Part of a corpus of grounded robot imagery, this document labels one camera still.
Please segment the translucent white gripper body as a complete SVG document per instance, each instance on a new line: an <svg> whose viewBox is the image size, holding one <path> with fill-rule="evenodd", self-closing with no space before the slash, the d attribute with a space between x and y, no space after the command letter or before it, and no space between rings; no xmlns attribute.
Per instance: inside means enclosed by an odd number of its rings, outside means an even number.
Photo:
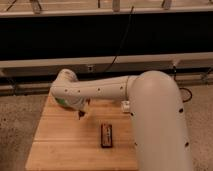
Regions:
<svg viewBox="0 0 213 171"><path fill-rule="evenodd" d="M71 108L73 110L76 110L77 112L78 111L86 112L86 108L89 106L89 104L90 104L89 99L81 99L79 102L71 104Z"/></svg>

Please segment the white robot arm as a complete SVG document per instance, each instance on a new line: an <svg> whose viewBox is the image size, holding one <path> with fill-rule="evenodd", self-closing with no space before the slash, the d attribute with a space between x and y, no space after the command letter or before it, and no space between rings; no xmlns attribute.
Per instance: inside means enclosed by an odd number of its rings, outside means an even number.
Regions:
<svg viewBox="0 0 213 171"><path fill-rule="evenodd" d="M193 171L181 92L169 75L147 71L80 81L63 69L50 92L58 104L77 111L91 98L127 101L139 171Z"/></svg>

